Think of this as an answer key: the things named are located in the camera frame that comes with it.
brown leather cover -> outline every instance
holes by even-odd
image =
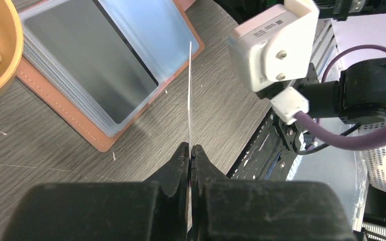
[[[194,30],[186,14],[178,1],[174,1],[181,15],[188,24],[190,30],[199,42],[199,49],[193,54],[195,58],[205,48],[202,40]],[[135,119],[150,105],[159,93],[188,66],[186,61],[183,66],[162,86],[154,98],[114,137],[106,136],[91,120],[89,120],[76,106],[73,105],[61,92],[59,92],[33,65],[24,57],[16,72],[17,77],[28,86],[33,92],[41,97],[51,108],[53,108],[63,119],[67,121],[77,132],[79,132],[88,142],[100,152],[106,152],[119,139],[122,133],[135,121]]]

white camera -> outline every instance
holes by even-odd
[[[229,36],[232,66],[253,92],[304,78],[319,9],[312,0],[285,0],[236,27]]]

wood grain surface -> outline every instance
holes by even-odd
[[[14,0],[18,10],[36,2]],[[235,21],[212,0],[198,0],[187,15],[206,45],[192,63],[192,142],[226,173],[269,105],[232,71],[227,36]],[[187,141],[186,105],[185,70],[109,152],[100,153],[16,80],[0,98],[0,237],[33,185],[146,179]]]

pink object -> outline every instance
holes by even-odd
[[[181,8],[186,11],[196,0],[176,0],[181,5]]]

yellow bowl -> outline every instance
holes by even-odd
[[[0,0],[0,97],[14,80],[23,54],[23,29],[11,0]]]

